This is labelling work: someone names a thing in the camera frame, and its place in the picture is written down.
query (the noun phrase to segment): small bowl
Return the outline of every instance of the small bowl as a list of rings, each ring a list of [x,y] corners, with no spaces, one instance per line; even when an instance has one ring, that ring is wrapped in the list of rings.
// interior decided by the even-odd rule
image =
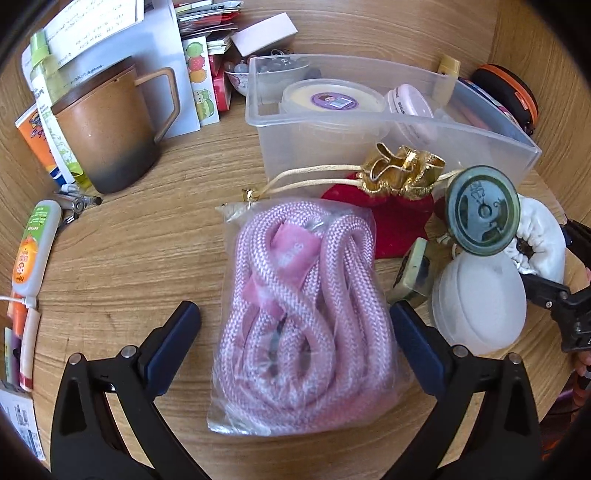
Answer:
[[[248,72],[234,73],[226,70],[226,75],[230,79],[230,83],[234,89],[240,93],[240,95],[246,96],[246,92],[248,91]]]
[[[301,65],[294,69],[279,70],[278,72],[259,72],[259,82],[262,87],[272,90],[283,90],[292,83],[303,80],[306,76],[309,64]],[[248,73],[234,73],[225,70],[226,75],[230,79],[230,83],[240,95],[246,96],[248,91]]]

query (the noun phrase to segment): card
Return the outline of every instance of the card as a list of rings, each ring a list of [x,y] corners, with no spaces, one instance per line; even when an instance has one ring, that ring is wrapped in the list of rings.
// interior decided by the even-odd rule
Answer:
[[[207,54],[206,37],[183,40],[183,49],[199,122],[202,127],[218,123],[220,117],[217,111],[215,91],[213,90],[212,70],[209,64],[209,55]]]

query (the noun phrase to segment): clear plastic container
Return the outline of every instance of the clear plastic container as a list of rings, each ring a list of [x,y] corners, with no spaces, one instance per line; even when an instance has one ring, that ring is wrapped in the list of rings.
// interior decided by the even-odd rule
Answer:
[[[364,85],[310,79],[295,82],[284,90],[279,111],[289,115],[316,112],[322,120],[328,112],[338,112],[346,118],[353,111],[381,113],[386,107],[384,96]],[[306,167],[334,163],[335,158],[339,158],[342,164],[357,164],[387,134],[387,126],[379,121],[350,125],[305,122],[292,128],[290,150],[295,158],[309,160]]]
[[[519,184],[541,154],[502,112],[451,77],[386,60],[293,55],[297,71],[273,72],[277,78],[269,82],[268,73],[257,71],[266,58],[254,57],[249,65],[246,121],[258,128],[269,178],[292,168],[362,164],[373,144],[383,141],[393,151],[400,145],[429,150],[446,161],[446,171],[489,165]],[[389,93],[404,84],[427,101],[433,118],[391,108]],[[319,96],[331,92],[342,97],[333,108],[312,100],[320,103]],[[363,100],[369,98],[373,106]]]

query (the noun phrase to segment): brown mug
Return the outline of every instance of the brown mug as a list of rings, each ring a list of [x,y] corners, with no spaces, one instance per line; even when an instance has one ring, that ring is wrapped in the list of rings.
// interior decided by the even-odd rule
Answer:
[[[137,87],[168,77],[173,113],[154,132]],[[76,160],[101,193],[114,193],[139,180],[159,159],[158,144],[180,113],[174,70],[137,76],[128,57],[70,90],[51,108]]]

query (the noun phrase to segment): plastic bag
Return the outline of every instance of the plastic bag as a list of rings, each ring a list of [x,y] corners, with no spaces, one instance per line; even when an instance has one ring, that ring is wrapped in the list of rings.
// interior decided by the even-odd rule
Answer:
[[[230,260],[209,429],[323,432],[388,411],[410,373],[375,281],[371,212],[293,199],[222,212]]]

